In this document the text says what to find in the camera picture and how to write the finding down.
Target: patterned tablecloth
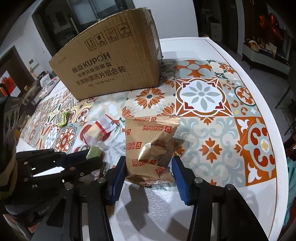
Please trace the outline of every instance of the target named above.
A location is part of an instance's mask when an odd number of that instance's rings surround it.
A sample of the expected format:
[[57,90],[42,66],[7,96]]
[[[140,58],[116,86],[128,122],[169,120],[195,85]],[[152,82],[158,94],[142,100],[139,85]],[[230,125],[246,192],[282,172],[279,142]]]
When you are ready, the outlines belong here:
[[[68,124],[59,128],[58,120],[68,110]],[[77,152],[89,148],[83,134],[105,114],[119,125],[105,139],[106,169],[125,155],[125,118],[176,114],[181,125],[174,155],[181,156],[197,176],[212,185],[232,183],[237,188],[276,178],[265,121],[243,80],[226,61],[164,59],[159,87],[80,101],[64,88],[39,104],[21,138],[36,149]],[[269,207],[272,213],[275,200]],[[185,240],[191,211],[179,199],[174,183],[144,188],[125,182],[110,217],[114,239]],[[272,224],[273,220],[263,225],[267,235]]]

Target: table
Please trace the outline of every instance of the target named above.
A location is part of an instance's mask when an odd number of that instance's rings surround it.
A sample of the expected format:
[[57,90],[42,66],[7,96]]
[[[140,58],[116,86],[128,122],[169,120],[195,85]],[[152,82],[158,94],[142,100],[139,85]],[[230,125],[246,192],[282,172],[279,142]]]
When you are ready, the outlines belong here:
[[[162,39],[160,44],[159,87],[77,101],[60,82],[39,104],[21,138],[36,149],[84,150],[83,133],[107,114],[119,125],[105,140],[108,169],[125,154],[125,118],[177,114],[181,125],[175,137],[183,141],[174,143],[174,155],[212,185],[234,184],[269,240],[277,240],[288,173],[281,136],[264,98],[209,38]],[[69,123],[59,129],[56,123],[67,110]],[[186,240],[192,209],[180,200],[174,183],[145,188],[126,181],[110,216],[114,240]]]

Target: metal screw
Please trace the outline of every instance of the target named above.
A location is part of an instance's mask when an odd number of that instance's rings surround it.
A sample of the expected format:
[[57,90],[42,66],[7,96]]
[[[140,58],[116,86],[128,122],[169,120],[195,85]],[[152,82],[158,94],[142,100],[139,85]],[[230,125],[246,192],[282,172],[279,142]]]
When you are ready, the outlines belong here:
[[196,183],[202,183],[203,182],[202,178],[200,178],[200,177],[195,178],[194,181]]
[[69,183],[65,185],[66,190],[71,190],[73,188],[73,184]]
[[227,184],[226,187],[227,187],[228,190],[234,190],[235,189],[235,187],[232,184]]
[[98,183],[104,183],[105,181],[106,181],[106,179],[103,178],[103,177],[100,177],[100,178],[97,179]]

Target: fortune biscuits package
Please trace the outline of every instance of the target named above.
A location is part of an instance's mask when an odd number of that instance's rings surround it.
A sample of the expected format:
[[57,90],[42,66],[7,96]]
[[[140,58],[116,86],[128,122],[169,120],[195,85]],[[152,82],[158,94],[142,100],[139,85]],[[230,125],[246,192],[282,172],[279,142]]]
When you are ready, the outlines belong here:
[[173,154],[172,137],[180,121],[177,116],[126,119],[128,180],[140,185],[174,181],[168,164]]

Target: green snack wrapper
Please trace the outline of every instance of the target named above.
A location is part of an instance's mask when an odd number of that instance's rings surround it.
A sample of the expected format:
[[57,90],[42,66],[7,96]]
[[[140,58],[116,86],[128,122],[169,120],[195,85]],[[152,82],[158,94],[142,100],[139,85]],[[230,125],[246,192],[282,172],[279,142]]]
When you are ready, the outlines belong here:
[[66,125],[68,123],[69,116],[70,116],[70,111],[66,111],[66,112],[62,113],[62,118],[58,124],[58,127],[62,127],[64,125]]
[[101,147],[92,146],[89,149],[88,154],[86,155],[86,159],[90,159],[90,158],[93,158],[93,157],[96,157],[96,156],[101,156],[102,152],[103,152],[103,149]]

